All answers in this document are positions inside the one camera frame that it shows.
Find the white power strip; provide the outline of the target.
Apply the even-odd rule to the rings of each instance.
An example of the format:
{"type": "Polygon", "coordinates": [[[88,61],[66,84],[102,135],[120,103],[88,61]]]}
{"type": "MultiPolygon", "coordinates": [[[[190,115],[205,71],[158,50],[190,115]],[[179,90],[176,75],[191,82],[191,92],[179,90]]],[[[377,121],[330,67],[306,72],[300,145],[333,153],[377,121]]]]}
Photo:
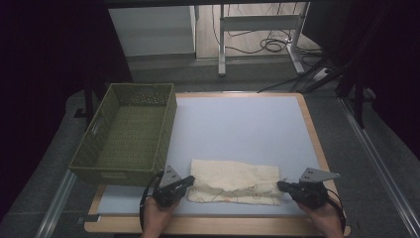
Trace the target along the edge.
{"type": "Polygon", "coordinates": [[[322,69],[320,69],[314,76],[313,76],[313,79],[315,80],[315,81],[319,81],[319,80],[321,80],[321,79],[323,79],[324,77],[326,77],[327,75],[329,75],[330,73],[331,73],[332,71],[329,69],[329,68],[327,68],[327,67],[324,67],[324,68],[322,68],[322,69]]]}

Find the cream embroidered cloth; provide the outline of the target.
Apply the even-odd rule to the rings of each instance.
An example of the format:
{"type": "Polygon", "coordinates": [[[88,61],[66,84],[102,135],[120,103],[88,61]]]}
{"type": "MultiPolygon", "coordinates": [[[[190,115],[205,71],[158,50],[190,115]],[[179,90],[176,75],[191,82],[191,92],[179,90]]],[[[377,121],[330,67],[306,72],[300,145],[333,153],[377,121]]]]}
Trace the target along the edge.
{"type": "Polygon", "coordinates": [[[253,205],[281,205],[278,167],[255,166],[233,161],[193,160],[195,177],[187,198],[196,203],[233,202],[253,205]]]}

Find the dark curtain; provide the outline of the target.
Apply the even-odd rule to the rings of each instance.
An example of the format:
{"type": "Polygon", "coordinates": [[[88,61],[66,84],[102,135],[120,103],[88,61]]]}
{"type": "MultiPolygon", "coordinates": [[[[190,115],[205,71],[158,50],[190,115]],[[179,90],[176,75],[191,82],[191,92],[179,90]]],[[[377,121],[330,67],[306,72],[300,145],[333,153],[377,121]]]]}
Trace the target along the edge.
{"type": "Polygon", "coordinates": [[[420,0],[314,0],[303,35],[350,67],[336,93],[372,90],[374,110],[420,159],[420,0]]]}
{"type": "Polygon", "coordinates": [[[67,98],[132,76],[106,0],[0,0],[0,221],[49,146],[67,98]]]}

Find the white metal desk frame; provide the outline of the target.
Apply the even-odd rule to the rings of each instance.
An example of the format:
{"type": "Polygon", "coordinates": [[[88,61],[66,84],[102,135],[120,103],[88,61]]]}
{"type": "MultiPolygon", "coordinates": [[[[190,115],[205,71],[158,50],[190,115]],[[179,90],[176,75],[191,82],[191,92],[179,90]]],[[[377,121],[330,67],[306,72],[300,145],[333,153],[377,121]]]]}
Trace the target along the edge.
{"type": "Polygon", "coordinates": [[[286,42],[286,49],[298,74],[305,72],[303,65],[297,55],[297,43],[303,29],[309,2],[303,5],[298,15],[276,15],[276,16],[238,16],[225,17],[224,6],[220,6],[219,23],[219,51],[218,51],[218,74],[226,74],[225,56],[225,33],[228,31],[270,31],[270,30],[293,30],[293,36],[286,42]]]}

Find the person's right hand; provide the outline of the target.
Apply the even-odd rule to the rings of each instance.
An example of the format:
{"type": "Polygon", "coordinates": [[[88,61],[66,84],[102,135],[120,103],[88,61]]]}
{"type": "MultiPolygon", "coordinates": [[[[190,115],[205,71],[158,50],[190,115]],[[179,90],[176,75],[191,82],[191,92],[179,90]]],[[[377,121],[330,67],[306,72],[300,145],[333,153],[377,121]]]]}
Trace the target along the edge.
{"type": "Polygon", "coordinates": [[[332,204],[326,203],[318,209],[311,209],[302,203],[297,205],[308,214],[313,225],[325,238],[344,238],[340,215],[332,204]]]}

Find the green woven basket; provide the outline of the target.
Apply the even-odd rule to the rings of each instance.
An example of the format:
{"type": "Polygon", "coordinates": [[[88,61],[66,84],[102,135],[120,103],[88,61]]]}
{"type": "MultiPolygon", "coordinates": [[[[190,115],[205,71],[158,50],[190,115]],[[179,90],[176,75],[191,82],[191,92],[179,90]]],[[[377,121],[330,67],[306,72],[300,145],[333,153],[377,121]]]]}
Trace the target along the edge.
{"type": "Polygon", "coordinates": [[[113,83],[69,165],[92,184],[144,186],[164,169],[177,102],[171,83],[113,83]]]}

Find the black metal stand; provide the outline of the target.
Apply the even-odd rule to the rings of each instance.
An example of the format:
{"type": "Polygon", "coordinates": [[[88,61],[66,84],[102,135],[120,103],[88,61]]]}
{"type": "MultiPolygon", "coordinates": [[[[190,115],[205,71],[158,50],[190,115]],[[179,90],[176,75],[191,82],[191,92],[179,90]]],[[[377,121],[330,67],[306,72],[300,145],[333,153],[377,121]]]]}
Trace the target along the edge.
{"type": "Polygon", "coordinates": [[[96,96],[96,98],[99,101],[101,101],[105,96],[105,93],[107,92],[107,82],[108,77],[103,73],[87,76],[84,80],[84,96],[87,124],[90,124],[94,116],[93,96],[96,96]]]}
{"type": "Polygon", "coordinates": [[[359,126],[365,127],[363,121],[364,80],[359,75],[361,53],[354,53],[351,59],[342,67],[343,78],[336,87],[335,92],[339,97],[347,97],[354,89],[354,118],[359,126]]]}

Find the metal floor rail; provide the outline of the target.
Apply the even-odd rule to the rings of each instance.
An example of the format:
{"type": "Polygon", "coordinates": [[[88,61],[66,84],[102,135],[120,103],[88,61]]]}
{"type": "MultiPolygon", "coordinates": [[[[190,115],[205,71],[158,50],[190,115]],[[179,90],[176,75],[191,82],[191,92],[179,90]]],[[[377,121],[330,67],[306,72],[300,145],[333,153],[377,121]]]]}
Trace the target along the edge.
{"type": "Polygon", "coordinates": [[[344,109],[345,115],[349,120],[351,127],[353,128],[356,136],[358,137],[358,140],[364,148],[367,157],[372,163],[372,166],[378,175],[378,178],[381,181],[383,187],[385,188],[386,193],[392,201],[398,215],[408,230],[410,237],[420,238],[420,219],[418,218],[405,194],[397,186],[397,183],[386,167],[382,157],[371,141],[367,131],[363,129],[355,119],[355,112],[350,102],[343,98],[339,98],[338,102],[344,109]]]}
{"type": "Polygon", "coordinates": [[[65,204],[69,198],[74,186],[76,175],[70,170],[64,173],[64,176],[52,198],[50,206],[41,222],[35,238],[52,238],[54,230],[63,212],[65,204]]]}

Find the person's left hand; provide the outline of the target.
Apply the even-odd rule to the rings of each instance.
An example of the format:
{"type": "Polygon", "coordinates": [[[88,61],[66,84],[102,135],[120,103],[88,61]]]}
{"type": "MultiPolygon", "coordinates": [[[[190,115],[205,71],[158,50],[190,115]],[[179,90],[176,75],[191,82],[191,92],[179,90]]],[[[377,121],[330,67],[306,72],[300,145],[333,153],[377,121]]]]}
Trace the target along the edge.
{"type": "Polygon", "coordinates": [[[161,207],[153,197],[148,197],[144,206],[144,226],[141,238],[158,238],[168,225],[179,202],[170,207],[161,207]]]}

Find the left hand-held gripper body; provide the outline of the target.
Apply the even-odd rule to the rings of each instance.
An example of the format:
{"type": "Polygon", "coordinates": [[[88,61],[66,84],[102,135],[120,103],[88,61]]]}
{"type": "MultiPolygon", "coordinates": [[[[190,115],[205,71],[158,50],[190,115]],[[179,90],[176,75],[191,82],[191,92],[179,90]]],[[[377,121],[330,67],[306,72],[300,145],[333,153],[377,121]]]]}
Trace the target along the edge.
{"type": "Polygon", "coordinates": [[[170,207],[181,200],[185,193],[181,176],[171,166],[166,166],[154,189],[153,198],[161,207],[170,207]]]}

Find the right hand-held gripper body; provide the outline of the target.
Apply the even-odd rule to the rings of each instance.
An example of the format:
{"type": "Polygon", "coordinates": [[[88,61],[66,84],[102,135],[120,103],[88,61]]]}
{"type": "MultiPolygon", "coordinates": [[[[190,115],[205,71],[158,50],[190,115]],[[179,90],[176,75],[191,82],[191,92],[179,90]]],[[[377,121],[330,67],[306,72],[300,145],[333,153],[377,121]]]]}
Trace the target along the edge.
{"type": "Polygon", "coordinates": [[[329,198],[324,182],[339,177],[340,175],[336,173],[307,168],[299,182],[292,182],[288,186],[287,192],[294,201],[317,209],[325,205],[329,198]]]}

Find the white cabinet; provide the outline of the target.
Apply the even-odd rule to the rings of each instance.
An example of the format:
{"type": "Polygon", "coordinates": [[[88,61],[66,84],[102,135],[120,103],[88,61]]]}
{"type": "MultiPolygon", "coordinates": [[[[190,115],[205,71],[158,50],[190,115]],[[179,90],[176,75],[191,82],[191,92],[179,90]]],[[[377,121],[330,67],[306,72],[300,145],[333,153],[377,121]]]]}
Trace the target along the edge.
{"type": "Polygon", "coordinates": [[[110,9],[126,57],[193,54],[193,6],[110,9]]]}

